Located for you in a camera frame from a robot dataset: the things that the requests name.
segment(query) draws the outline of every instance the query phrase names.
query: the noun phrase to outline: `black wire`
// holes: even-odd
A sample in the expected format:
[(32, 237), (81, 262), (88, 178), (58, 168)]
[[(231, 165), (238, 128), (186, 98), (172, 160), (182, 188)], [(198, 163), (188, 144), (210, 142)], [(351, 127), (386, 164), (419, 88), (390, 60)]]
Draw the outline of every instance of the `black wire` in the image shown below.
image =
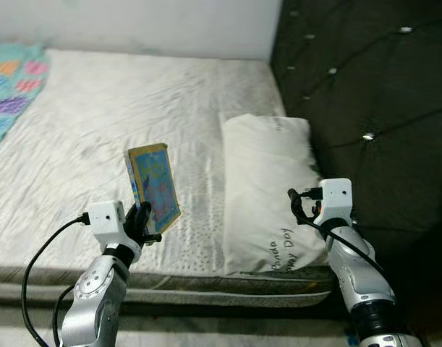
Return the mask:
[(75, 287), (74, 284), (66, 288), (55, 301), (54, 313), (52, 314), (52, 332), (54, 333), (55, 346), (60, 347), (60, 337), (59, 337), (59, 308), (63, 298)]
[(366, 262), (368, 262), (370, 265), (372, 265), (372, 267), (375, 268), (375, 270), (377, 270), (380, 275), (383, 276), (383, 278), (388, 281), (386, 279), (386, 274), (385, 274), (385, 270), (383, 270), (383, 268), (377, 264), (374, 260), (372, 260), (372, 258), (370, 258), (368, 255), (366, 255), (363, 251), (361, 251), (360, 249), (358, 249), (355, 245), (353, 245), (351, 242), (346, 241), (345, 239), (343, 239), (342, 237), (336, 235), (335, 233), (332, 233), (331, 231), (328, 231), (324, 228), (322, 228), (321, 226), (318, 226), (317, 224), (314, 224), (313, 222), (311, 222), (310, 220), (303, 218), (300, 215), (296, 215), (296, 218), (298, 220), (300, 220), (301, 222), (307, 224), (308, 226), (312, 226), (313, 228), (319, 230), (321, 233), (324, 233), (327, 236), (333, 237), (335, 240), (341, 242), (342, 244), (344, 244), (345, 246), (347, 246), (348, 248), (350, 248), (352, 251), (354, 251), (355, 253), (357, 253), (361, 258), (363, 258), (363, 260), (365, 260)]
[(27, 278), (30, 275), (31, 268), (33, 267), (35, 261), (39, 258), (41, 253), (46, 249), (46, 247), (66, 228), (71, 226), (74, 223), (78, 223), (83, 221), (83, 217), (78, 217), (70, 222), (66, 223), (59, 230), (57, 230), (50, 238), (46, 241), (46, 243), (38, 250), (35, 256), (31, 259), (30, 263), (26, 267), (25, 275), (23, 276), (23, 282), (21, 285), (21, 312), (23, 313), (23, 320), (25, 322), (25, 327), (27, 331), (34, 337), (36, 342), (42, 347), (49, 347), (48, 344), (42, 339), (42, 337), (38, 334), (38, 332), (34, 329), (33, 324), (31, 322), (30, 316), (27, 313), (27, 304), (26, 304), (26, 288), (27, 288)]

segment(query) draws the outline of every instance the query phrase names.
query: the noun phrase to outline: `colorful book cover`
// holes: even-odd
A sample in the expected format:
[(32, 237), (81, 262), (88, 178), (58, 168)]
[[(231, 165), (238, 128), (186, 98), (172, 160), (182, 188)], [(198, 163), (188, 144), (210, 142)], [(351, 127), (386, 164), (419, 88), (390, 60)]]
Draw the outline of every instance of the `colorful book cover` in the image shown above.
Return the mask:
[(159, 234), (180, 216), (167, 149), (164, 143), (132, 148), (126, 158), (135, 204), (151, 204)]

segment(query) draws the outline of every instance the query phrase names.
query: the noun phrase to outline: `colorful blanket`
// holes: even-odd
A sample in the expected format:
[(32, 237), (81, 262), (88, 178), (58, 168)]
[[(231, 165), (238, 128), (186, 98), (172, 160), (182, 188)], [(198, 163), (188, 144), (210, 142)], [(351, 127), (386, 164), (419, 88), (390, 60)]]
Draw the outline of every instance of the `colorful blanket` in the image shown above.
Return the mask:
[(0, 45), (0, 142), (41, 91), (48, 66), (40, 46)]

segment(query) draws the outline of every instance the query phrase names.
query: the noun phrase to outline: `black headboard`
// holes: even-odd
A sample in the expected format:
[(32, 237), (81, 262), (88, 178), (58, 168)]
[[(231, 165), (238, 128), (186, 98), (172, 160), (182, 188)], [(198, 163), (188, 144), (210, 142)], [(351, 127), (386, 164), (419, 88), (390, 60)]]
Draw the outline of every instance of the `black headboard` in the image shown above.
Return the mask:
[(271, 66), (322, 174), (352, 180), (377, 259), (441, 238), (442, 0), (284, 0)]

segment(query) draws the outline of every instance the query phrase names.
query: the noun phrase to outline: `pillow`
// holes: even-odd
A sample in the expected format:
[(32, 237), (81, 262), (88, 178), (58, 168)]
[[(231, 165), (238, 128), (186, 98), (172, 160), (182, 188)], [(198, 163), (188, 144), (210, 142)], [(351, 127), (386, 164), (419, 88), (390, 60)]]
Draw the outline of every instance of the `pillow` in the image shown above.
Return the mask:
[[(326, 263), (325, 242), (298, 226), (289, 188), (318, 185), (304, 119), (245, 114), (224, 123), (226, 274), (289, 272)], [(307, 215), (314, 202), (303, 200)]]

